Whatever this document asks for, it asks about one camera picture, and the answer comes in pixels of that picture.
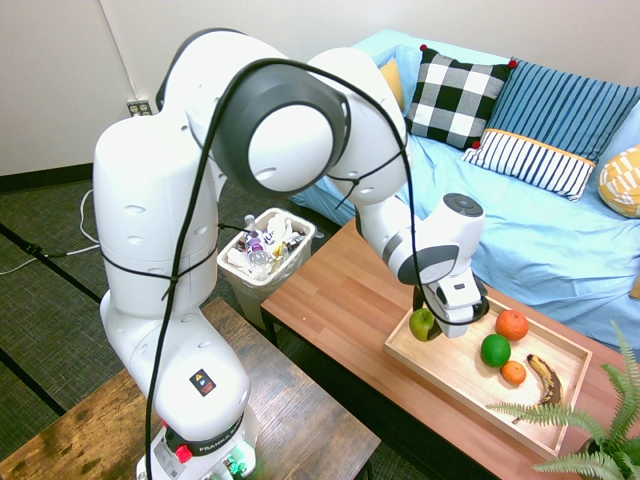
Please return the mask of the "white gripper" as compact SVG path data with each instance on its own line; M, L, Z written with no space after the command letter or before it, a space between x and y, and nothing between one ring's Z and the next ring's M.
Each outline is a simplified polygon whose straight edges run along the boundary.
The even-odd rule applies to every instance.
M434 321L427 332L427 340L432 341L443 334L448 338L463 336L475 322L474 308L481 303L481 294L473 277L451 277L436 283L435 298L440 308L439 320ZM412 310L425 305L420 286L413 288Z

